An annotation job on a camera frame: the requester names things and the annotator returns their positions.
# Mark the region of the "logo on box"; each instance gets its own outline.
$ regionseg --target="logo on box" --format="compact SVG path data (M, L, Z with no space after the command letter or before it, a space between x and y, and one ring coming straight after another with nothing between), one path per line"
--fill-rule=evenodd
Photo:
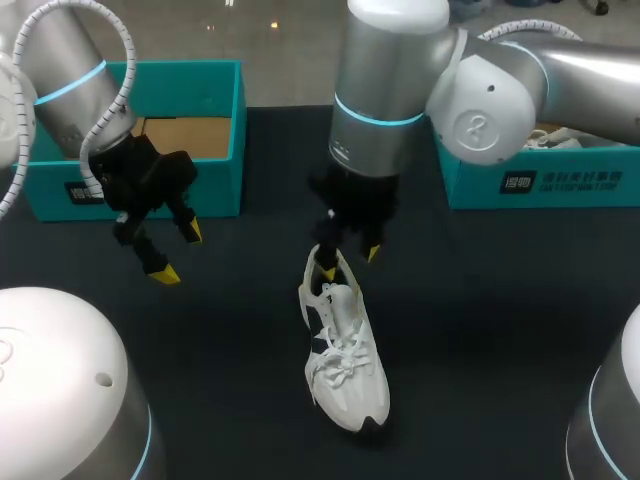
M531 192L536 181L536 173L535 170L506 172L500 185L500 193L509 195Z
M104 203L104 198L94 197L89 193L84 182L67 182L64 184L64 188L74 205L101 205Z

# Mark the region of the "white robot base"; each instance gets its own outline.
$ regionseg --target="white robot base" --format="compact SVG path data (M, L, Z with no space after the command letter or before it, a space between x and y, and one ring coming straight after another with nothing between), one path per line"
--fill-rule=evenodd
M640 478L640 307L598 369L567 431L571 480Z
M117 332L55 290L0 291L3 480L164 480L162 440Z

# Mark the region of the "shoe tongue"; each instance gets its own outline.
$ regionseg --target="shoe tongue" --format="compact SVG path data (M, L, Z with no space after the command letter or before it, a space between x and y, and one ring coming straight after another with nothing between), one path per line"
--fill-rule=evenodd
M344 337L351 328L353 322L358 318L358 305L356 296L351 287L347 285L323 285L325 293L329 294L331 299L331 312L333 313L333 321L338 330L338 335Z

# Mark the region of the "black tabletop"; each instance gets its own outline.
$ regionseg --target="black tabletop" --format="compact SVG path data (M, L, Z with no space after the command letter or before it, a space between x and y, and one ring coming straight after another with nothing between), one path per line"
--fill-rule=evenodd
M425 126L377 262L343 249L392 395L389 435L362 445L324 420L303 373L296 287L324 210L306 176L329 124L328 107L249 111L242 215L201 220L200 247L149 225L175 288L110 223L39 224L24 199L0 225L0 288L65 290L113 322L170 479L564 478L572 411L640 302L638 211L452 212Z

